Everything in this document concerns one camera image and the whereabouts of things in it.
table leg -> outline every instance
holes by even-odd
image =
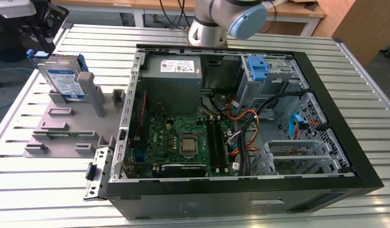
[[[321,18],[310,18],[309,23],[305,25],[301,36],[310,37],[317,29]]]
[[[133,15],[134,15],[134,23],[137,27],[145,28],[145,10],[133,9]]]

ram slot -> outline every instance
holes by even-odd
[[[208,121],[208,137],[209,137],[209,163],[210,169],[214,171],[218,168],[218,156],[216,149],[216,133],[214,133],[214,121]]]
[[[226,152],[224,148],[224,132],[222,132],[220,121],[214,121],[214,144],[216,144],[217,164],[218,164],[218,168],[222,170],[228,168],[228,165],[226,165]]]

metal slatted table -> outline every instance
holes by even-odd
[[[137,43],[186,45],[186,32],[155,28],[74,25],[55,38],[58,54],[82,52],[103,92],[125,88]],[[25,146],[50,102],[50,87],[35,71],[0,124],[0,226],[390,228],[390,101],[345,45],[329,38],[257,35],[229,37],[232,48],[308,53],[385,188],[314,213],[190,220],[127,221],[109,201],[83,201],[85,172],[91,159],[23,158]]]

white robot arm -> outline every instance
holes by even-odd
[[[226,32],[236,39],[250,38],[266,23],[262,0],[198,0],[189,31],[193,46],[224,47]]]

power supply label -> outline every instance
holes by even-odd
[[[69,98],[83,98],[83,91],[73,70],[49,70],[49,74],[62,95]]]
[[[196,62],[193,60],[164,60],[161,71],[196,73]]]

